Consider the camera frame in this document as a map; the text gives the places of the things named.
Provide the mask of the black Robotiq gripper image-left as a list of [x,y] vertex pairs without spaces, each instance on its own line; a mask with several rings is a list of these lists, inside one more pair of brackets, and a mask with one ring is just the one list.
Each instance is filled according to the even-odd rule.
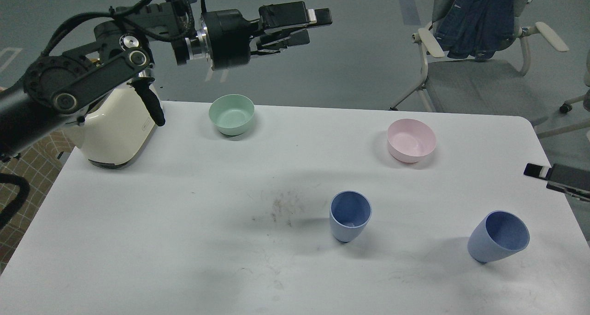
[[[260,6],[258,13],[264,31],[307,29],[332,24],[328,8],[307,8],[303,1]],[[251,56],[272,56],[289,47],[310,43],[307,30],[281,31],[263,34],[259,19],[245,19],[239,10],[209,11],[201,15],[208,44],[208,55],[213,71],[225,71],[249,63]]]

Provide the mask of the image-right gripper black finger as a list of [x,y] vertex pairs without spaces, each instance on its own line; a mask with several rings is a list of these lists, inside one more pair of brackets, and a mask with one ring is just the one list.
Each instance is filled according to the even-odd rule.
[[523,174],[529,177],[535,177],[545,180],[549,185],[567,187],[573,189],[590,188],[590,172],[565,166],[563,164],[554,164],[553,166],[540,166],[528,163],[525,166]]
[[574,187],[570,187],[568,185],[561,185],[561,184],[552,184],[547,183],[547,189],[558,191],[564,193],[565,195],[569,195],[574,197],[575,199],[581,200],[583,202],[590,202],[590,191],[588,190],[580,190]]

